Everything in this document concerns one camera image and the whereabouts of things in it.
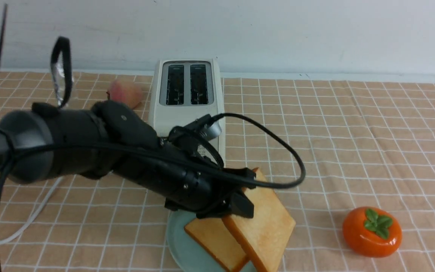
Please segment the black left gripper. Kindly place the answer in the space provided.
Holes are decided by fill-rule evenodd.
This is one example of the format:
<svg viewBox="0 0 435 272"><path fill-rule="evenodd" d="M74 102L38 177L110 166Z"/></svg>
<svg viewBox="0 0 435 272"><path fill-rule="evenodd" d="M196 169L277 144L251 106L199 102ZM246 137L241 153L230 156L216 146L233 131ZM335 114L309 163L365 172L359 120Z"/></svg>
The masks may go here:
<svg viewBox="0 0 435 272"><path fill-rule="evenodd" d="M197 218L236 215L254 218L255 206L243 189L254 189L256 174L249 168L213 169L211 173L181 166L164 169L165 208L192 212Z"/></svg>

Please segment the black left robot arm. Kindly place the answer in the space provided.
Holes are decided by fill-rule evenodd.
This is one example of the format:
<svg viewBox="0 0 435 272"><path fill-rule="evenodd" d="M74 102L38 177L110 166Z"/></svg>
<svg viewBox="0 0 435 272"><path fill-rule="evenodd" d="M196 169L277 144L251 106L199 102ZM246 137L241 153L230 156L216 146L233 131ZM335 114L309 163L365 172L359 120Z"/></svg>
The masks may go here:
<svg viewBox="0 0 435 272"><path fill-rule="evenodd" d="M113 173L163 196L165 207L197 218L236 215L253 218L255 206L240 180L253 181L248 168L225 168L200 131L205 115L167 137L129 107L111 100L91 110L60 110L34 103L0 119L0 172L10 159L10 180L33 184L65 175L97 180Z"/></svg>

